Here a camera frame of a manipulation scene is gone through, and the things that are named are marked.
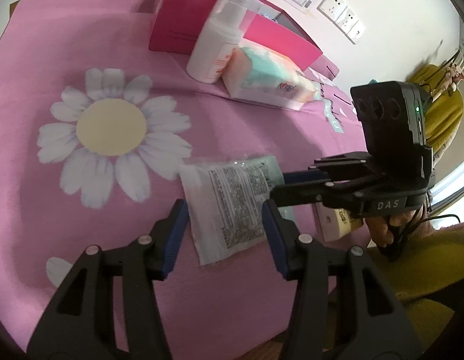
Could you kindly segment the right hand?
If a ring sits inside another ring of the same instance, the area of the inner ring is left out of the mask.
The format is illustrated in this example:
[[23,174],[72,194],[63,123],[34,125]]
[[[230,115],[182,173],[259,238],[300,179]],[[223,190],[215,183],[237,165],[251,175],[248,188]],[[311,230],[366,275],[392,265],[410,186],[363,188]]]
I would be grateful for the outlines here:
[[403,230],[407,224],[414,220],[416,211],[392,215],[389,219],[386,217],[369,217],[364,221],[369,229],[371,240],[380,247],[391,245],[394,241],[394,235],[389,229],[390,226]]

